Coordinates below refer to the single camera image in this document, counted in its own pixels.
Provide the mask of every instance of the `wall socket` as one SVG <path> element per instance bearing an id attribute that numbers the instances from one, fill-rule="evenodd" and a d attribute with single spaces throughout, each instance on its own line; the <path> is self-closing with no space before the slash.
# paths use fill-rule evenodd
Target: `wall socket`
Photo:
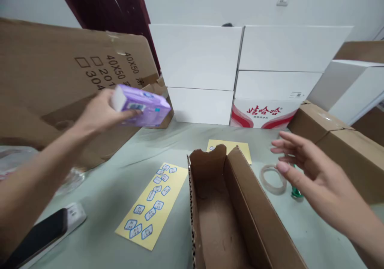
<path id="1" fill-rule="evenodd" d="M 288 6 L 288 1 L 289 0 L 277 0 L 276 5 L 277 6 Z"/>

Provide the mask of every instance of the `chinese characters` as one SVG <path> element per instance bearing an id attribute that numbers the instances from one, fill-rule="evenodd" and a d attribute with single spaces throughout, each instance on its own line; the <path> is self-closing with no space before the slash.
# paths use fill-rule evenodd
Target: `chinese characters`
<path id="1" fill-rule="evenodd" d="M 281 109 L 282 109 L 281 107 L 277 107 L 274 110 L 268 110 L 268 106 L 266 106 L 264 109 L 259 109 L 259 106 L 256 105 L 255 108 L 253 108 L 253 107 L 249 108 L 247 110 L 247 113 L 251 113 L 252 115 L 258 115 L 259 113 L 261 115 L 266 115 L 267 113 L 272 114 L 272 115 L 277 115 L 278 113 L 281 113 L 281 111 L 280 111 Z"/>

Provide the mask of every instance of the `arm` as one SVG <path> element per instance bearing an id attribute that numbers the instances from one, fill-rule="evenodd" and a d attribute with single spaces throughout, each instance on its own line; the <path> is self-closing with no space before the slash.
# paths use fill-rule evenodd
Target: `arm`
<path id="1" fill-rule="evenodd" d="M 343 169 L 311 141 L 288 132 L 275 140 L 279 172 L 307 198 L 329 225 L 355 242 L 384 267 L 384 225 L 365 203 Z M 304 174 L 290 166 L 296 164 Z"/>
<path id="2" fill-rule="evenodd" d="M 16 249 L 61 186 L 84 146 L 140 111 L 116 112 L 113 90 L 103 90 L 75 125 L 0 183 L 0 264 Z"/>

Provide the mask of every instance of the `smartphone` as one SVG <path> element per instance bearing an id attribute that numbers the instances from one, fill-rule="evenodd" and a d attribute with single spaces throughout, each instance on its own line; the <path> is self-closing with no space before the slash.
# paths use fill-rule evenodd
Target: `smartphone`
<path id="1" fill-rule="evenodd" d="M 65 235 L 68 210 L 62 208 L 36 224 L 1 268 L 20 268 Z"/>

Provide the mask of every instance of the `hand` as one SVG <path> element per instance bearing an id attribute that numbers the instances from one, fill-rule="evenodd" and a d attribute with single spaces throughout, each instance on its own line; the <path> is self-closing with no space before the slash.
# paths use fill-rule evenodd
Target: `hand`
<path id="1" fill-rule="evenodd" d="M 279 157 L 279 172 L 307 198 L 309 204 L 329 225 L 359 243 L 362 235 L 370 235 L 366 226 L 383 225 L 353 187 L 343 169 L 311 141 L 288 132 L 280 132 L 273 153 Z M 288 163 L 296 164 L 302 174 Z"/>
<path id="2" fill-rule="evenodd" d="M 85 108 L 74 128 L 91 133 L 101 133 L 113 125 L 141 114 L 140 110 L 116 112 L 109 101 L 114 90 L 104 89 Z"/>

